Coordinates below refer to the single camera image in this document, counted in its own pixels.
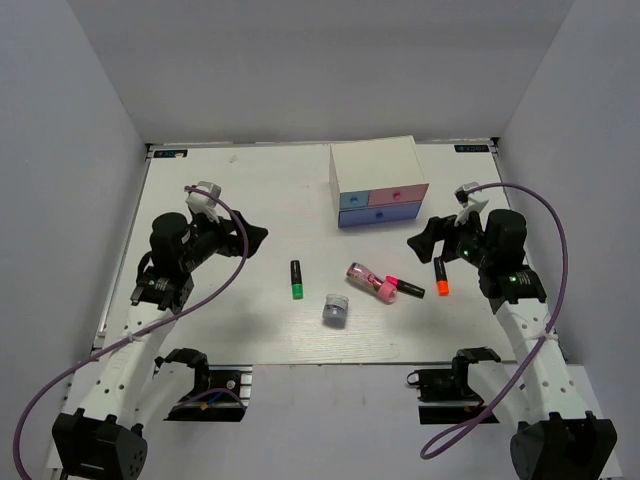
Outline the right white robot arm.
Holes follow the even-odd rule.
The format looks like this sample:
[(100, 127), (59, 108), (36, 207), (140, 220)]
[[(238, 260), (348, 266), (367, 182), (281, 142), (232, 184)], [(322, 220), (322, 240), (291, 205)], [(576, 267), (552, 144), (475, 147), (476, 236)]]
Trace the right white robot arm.
[(521, 479), (598, 479), (617, 441), (609, 419), (597, 417), (569, 374), (538, 275), (526, 264), (525, 218), (498, 209), (482, 221), (432, 217), (408, 239), (423, 263), (443, 244), (445, 262), (462, 259), (478, 270), (479, 286), (506, 333), (518, 368), (510, 380), (493, 351), (459, 351), (451, 374), (461, 397), (478, 395), (502, 423), (514, 427), (510, 456)]

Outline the pink cap black highlighter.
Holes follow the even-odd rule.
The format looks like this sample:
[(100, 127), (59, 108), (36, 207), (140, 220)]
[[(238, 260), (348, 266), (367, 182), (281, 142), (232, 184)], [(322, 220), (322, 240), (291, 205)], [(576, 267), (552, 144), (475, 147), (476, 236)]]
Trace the pink cap black highlighter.
[(418, 299), (423, 299), (425, 296), (425, 289), (422, 287), (389, 275), (385, 277), (385, 280), (392, 284), (398, 292)]

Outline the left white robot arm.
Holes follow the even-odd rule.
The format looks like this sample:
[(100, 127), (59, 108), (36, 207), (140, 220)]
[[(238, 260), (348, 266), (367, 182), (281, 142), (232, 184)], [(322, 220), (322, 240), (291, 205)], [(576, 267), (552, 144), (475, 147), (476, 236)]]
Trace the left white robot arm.
[(240, 212), (214, 219), (169, 212), (152, 223), (150, 250), (140, 260), (124, 345), (72, 414), (52, 428), (63, 469), (85, 479), (136, 479), (146, 461), (144, 433), (181, 400), (199, 399), (211, 387), (207, 356), (195, 349), (159, 350), (194, 287), (192, 274), (212, 255), (251, 257), (267, 237)]

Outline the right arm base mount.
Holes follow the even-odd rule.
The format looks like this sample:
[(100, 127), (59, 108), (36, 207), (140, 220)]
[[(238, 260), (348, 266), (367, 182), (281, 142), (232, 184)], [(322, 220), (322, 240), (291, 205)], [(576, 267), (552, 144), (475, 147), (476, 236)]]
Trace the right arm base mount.
[(421, 368), (406, 377), (417, 391), (421, 425), (457, 424), (476, 418), (487, 405), (468, 384), (469, 366), (483, 361), (500, 363), (501, 357), (487, 347), (460, 349), (449, 366)]

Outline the orange cap black highlighter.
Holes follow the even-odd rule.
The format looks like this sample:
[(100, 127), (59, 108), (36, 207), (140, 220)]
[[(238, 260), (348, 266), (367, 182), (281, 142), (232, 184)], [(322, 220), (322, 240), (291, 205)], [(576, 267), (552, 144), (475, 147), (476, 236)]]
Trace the orange cap black highlighter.
[(440, 296), (448, 296), (450, 294), (450, 287), (445, 263), (441, 257), (435, 257), (433, 259), (433, 265), (438, 294)]

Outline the clear jar of paperclips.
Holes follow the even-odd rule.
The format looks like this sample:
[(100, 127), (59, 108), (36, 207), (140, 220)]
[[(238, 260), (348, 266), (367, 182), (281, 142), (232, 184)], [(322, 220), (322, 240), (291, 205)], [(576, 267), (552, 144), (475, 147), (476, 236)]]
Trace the clear jar of paperclips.
[(338, 294), (327, 295), (322, 312), (323, 324), (331, 328), (344, 328), (347, 322), (348, 308), (349, 299), (347, 297)]

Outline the small blue drawer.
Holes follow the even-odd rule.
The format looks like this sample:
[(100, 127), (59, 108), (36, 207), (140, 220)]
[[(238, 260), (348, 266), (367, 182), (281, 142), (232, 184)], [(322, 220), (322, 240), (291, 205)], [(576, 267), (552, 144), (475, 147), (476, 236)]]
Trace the small blue drawer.
[(339, 210), (364, 209), (368, 207), (369, 191), (343, 192), (339, 196)]

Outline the pink drawer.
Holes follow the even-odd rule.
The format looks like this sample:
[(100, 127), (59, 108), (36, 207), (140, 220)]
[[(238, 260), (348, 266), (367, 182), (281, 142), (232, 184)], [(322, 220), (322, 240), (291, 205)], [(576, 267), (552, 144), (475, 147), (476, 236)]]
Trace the pink drawer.
[(368, 207), (421, 203), (428, 187), (428, 183), (422, 183), (371, 190), (369, 192)]

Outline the green cap black highlighter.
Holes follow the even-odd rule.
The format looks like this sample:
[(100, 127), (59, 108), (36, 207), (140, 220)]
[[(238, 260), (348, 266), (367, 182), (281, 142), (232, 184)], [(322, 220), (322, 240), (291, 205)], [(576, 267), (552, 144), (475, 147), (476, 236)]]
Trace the green cap black highlighter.
[(299, 260), (290, 261), (291, 294), (294, 300), (304, 298), (301, 264)]

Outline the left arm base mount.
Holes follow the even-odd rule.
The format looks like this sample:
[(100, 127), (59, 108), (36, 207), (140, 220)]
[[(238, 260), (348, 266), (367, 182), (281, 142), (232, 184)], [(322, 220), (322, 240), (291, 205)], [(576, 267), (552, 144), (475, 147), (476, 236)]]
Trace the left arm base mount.
[(198, 350), (174, 349), (155, 360), (153, 378), (166, 366), (188, 369), (188, 390), (170, 410), (165, 421), (239, 423), (249, 405), (252, 366), (219, 366)]

